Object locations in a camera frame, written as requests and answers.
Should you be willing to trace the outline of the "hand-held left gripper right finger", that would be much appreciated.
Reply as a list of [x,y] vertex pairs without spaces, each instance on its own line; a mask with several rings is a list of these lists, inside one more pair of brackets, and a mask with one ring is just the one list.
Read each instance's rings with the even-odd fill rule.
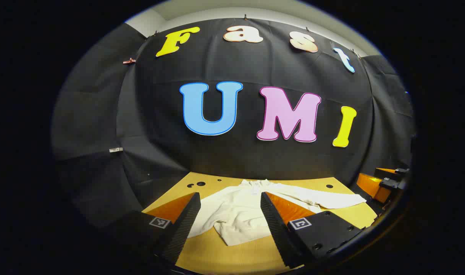
[[262,192],[260,207],[285,266],[292,269],[332,256],[365,229],[332,211],[315,214],[270,192]]

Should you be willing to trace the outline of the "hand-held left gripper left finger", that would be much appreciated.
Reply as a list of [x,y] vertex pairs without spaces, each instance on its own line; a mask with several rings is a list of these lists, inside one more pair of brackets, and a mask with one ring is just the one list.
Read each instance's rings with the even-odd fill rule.
[[150,211],[132,211],[103,231],[146,262],[174,265],[200,208],[200,194],[192,192]]

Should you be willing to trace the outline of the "cream zip-neck sweater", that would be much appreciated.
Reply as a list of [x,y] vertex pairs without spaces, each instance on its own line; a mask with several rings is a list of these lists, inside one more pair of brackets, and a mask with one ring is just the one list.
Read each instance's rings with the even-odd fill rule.
[[211,228],[228,246],[240,245],[271,235],[261,209],[261,194],[268,192],[315,214],[325,209],[342,209],[366,200],[358,194],[341,194],[289,186],[269,180],[243,180],[204,199],[189,231],[188,238]]

